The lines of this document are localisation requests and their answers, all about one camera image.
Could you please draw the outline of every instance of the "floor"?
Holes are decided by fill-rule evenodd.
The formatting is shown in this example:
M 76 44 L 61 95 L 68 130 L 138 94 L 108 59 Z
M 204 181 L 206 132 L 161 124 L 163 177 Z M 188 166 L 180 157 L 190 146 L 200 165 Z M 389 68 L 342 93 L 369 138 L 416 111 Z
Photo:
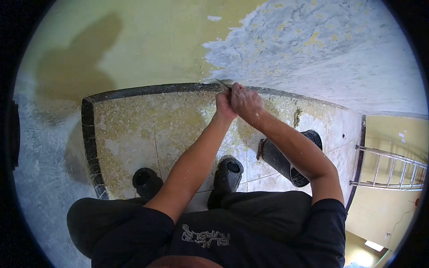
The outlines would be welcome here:
M 97 153 L 109 199 L 138 197 L 132 176 L 141 167 L 153 169 L 165 181 L 176 160 L 210 122 L 216 111 L 215 94 L 209 91 L 161 93 L 95 103 Z M 351 191 L 348 182 L 356 170 L 354 146 L 360 135 L 361 116 L 306 99 L 261 96 L 266 109 L 283 122 L 289 125 L 295 122 L 298 131 L 314 129 L 319 133 L 324 153 L 337 167 L 347 203 Z M 300 190 L 311 195 L 309 185 L 295 188 L 263 160 L 256 159 L 259 142 L 264 137 L 241 118 L 235 119 L 209 176 L 187 211 L 207 209 L 216 166 L 224 155 L 231 155 L 243 164 L 240 192 Z

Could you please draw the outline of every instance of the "black tile edge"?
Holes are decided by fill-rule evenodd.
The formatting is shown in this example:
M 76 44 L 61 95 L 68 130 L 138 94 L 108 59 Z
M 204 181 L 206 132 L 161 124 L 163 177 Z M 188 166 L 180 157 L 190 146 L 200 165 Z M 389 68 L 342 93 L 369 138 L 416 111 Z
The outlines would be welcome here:
M 361 121 L 361 126 L 360 126 L 360 140 L 359 140 L 360 146 L 365 146 L 365 134 L 366 134 L 366 116 L 363 115 L 362 121 Z M 357 160 L 357 167 L 356 167 L 356 174 L 354 176 L 354 181 L 359 180 L 359 176 L 360 176 L 360 173 L 362 171 L 362 164 L 363 164 L 363 151 L 359 150 L 359 156 L 358 156 L 358 160 Z M 350 209 L 354 194 L 356 192 L 356 188 L 357 188 L 357 186 L 353 186 L 353 188 L 350 192 L 350 197 L 349 197 L 349 200 L 348 200 L 347 206 L 346 206 L 346 213 L 348 213 L 348 211 Z
M 98 199 L 108 200 L 109 196 L 101 175 L 100 163 L 97 158 L 97 144 L 95 142 L 94 106 L 93 102 L 82 100 L 82 136 L 85 145 L 85 155 L 88 161 L 89 173 Z
M 320 99 L 313 99 L 304 95 L 299 95 L 296 93 L 290 93 L 286 91 L 271 89 L 271 88 L 263 88 L 263 87 L 246 87 L 253 91 L 257 91 L 258 93 L 263 94 L 271 94 L 276 96 L 286 96 L 296 99 L 304 99 L 307 101 L 313 101 L 329 106 L 334 106 L 343 110 L 349 110 L 344 106 L 323 101 Z M 128 98 L 133 96 L 141 96 L 141 95 L 149 95 L 149 94 L 160 94 L 160 93 L 172 93 L 172 92 L 192 92 L 192 91 L 222 91 L 224 90 L 224 86 L 221 84 L 201 84 L 201 83 L 182 83 L 182 84 L 160 84 L 160 85 L 152 85 L 145 87 L 133 87 L 126 89 L 119 89 L 113 91 L 107 91 L 99 94 L 95 94 L 89 97 L 84 98 L 88 102 L 97 103 L 110 99 L 120 99 L 120 98 Z

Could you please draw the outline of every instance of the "rubber boot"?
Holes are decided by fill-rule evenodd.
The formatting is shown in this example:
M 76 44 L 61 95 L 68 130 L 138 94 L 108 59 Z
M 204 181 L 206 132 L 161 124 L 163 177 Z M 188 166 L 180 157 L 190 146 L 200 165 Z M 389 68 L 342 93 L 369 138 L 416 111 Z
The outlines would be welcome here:
M 147 201 L 151 200 L 164 185 L 155 171 L 149 168 L 137 170 L 133 176 L 133 186 L 137 193 Z
M 214 175 L 214 189 L 207 201 L 208 209 L 219 208 L 226 194 L 237 191 L 243 171 L 243 165 L 235 158 L 226 158 L 219 163 Z

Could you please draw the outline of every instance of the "yellow painted wall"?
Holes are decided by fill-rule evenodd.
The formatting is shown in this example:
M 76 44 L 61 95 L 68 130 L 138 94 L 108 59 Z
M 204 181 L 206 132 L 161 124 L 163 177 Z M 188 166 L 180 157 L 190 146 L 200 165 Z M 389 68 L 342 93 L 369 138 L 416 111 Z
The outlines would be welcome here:
M 389 261 L 389 259 L 392 257 L 391 250 L 388 250 L 386 254 L 380 259 L 380 261 L 374 266 L 374 268 L 384 268 L 386 263 Z
M 199 82 L 213 68 L 202 44 L 225 39 L 264 2 L 58 0 L 35 32 L 19 77 L 38 95 L 78 103 L 109 90 Z
M 429 154 L 429 123 L 427 120 L 393 117 L 393 116 L 367 116 L 365 146 L 376 148 L 405 156 L 427 163 Z M 366 153 L 362 169 L 361 181 L 373 182 L 377 169 L 378 156 Z M 380 158 L 380 166 L 376 182 L 386 183 L 389 177 L 392 159 Z M 404 165 L 395 161 L 392 177 L 389 184 L 398 184 Z M 403 184 L 409 184 L 414 167 L 407 165 Z M 416 182 L 422 180 L 424 171 L 416 170 Z
M 405 143 L 402 142 L 403 138 L 399 133 L 404 134 Z M 426 162 L 429 151 L 428 136 L 427 120 L 391 116 L 367 116 L 366 118 L 365 146 L 367 147 L 391 151 Z M 361 180 L 372 180 L 376 166 L 377 158 L 367 156 L 363 166 L 365 172 Z M 389 171 L 388 162 L 380 165 L 379 174 L 386 175 Z M 395 171 L 398 182 L 402 167 L 396 168 Z M 414 215 L 414 202 L 420 194 L 421 192 L 358 187 L 347 217 L 346 230 L 394 250 Z
M 372 268 L 378 262 L 383 253 L 368 247 L 365 242 L 365 239 L 346 231 L 346 261 L 344 266 L 355 262 L 361 266 Z

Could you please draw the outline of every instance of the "shirt sleeve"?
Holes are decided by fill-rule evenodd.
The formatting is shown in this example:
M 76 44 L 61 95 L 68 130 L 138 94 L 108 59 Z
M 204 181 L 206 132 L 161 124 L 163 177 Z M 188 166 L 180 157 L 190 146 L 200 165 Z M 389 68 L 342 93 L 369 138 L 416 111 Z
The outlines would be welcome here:
M 336 199 L 322 199 L 312 205 L 296 245 L 306 267 L 344 266 L 346 217 L 344 205 Z
M 174 231 L 166 214 L 142 207 L 129 221 L 105 234 L 95 245 L 92 267 L 146 267 L 163 256 Z

